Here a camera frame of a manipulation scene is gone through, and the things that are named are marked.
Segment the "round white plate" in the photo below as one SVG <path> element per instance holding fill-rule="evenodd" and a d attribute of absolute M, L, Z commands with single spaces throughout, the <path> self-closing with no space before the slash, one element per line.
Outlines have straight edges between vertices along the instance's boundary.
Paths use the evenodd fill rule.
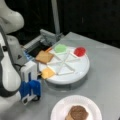
<path fill-rule="evenodd" d="M 83 106 L 88 112 L 86 120 L 102 120 L 102 115 L 97 105 L 90 99 L 73 95 L 60 100 L 52 110 L 50 120 L 65 120 L 71 107 L 74 105 Z"/>
<path fill-rule="evenodd" d="M 74 50 L 75 48 L 68 47 L 66 53 L 71 53 L 72 55 Z M 65 67 L 63 67 L 63 69 L 61 69 L 59 74 L 56 74 L 48 78 L 47 79 L 48 82 L 57 84 L 57 85 L 72 84 L 81 80 L 88 73 L 90 68 L 90 62 L 86 54 L 82 57 L 75 57 L 75 59 L 73 60 L 72 56 L 71 57 L 68 56 L 67 59 L 64 59 L 64 55 L 65 55 L 64 53 L 56 54 L 54 50 L 51 50 L 50 52 L 55 54 L 61 60 L 57 60 L 57 58 L 53 58 L 48 66 L 40 63 L 39 64 L 40 71 L 42 71 L 46 67 L 50 67 L 56 73 L 59 70 L 59 66 L 61 66 L 59 63 L 60 61 L 62 61 L 62 63 L 67 63 L 69 67 L 71 67 L 74 70 L 68 69 L 68 68 L 66 69 Z"/>

